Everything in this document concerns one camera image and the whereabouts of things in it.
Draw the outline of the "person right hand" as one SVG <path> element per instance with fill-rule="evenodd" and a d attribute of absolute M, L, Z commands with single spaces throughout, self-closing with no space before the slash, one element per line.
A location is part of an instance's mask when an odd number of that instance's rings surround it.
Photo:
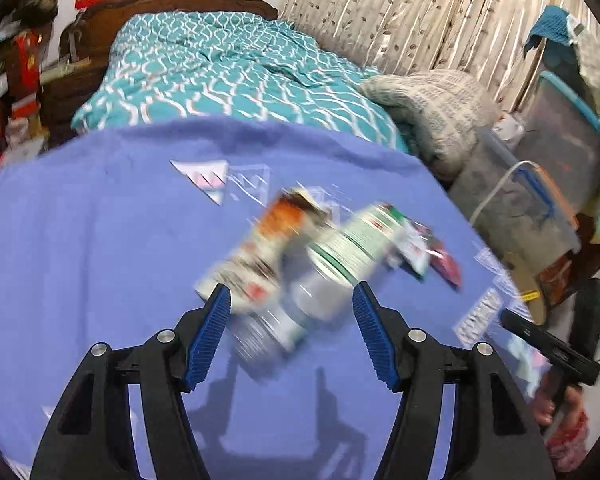
<path fill-rule="evenodd" d="M 562 419 L 545 443 L 556 477 L 570 474 L 583 463 L 588 449 L 588 414 L 584 408 L 584 395 L 580 387 L 569 386 L 561 408 L 556 408 L 550 394 L 550 372 L 546 372 L 530 402 L 535 421 L 540 426 L 552 426 L 554 416 Z"/>

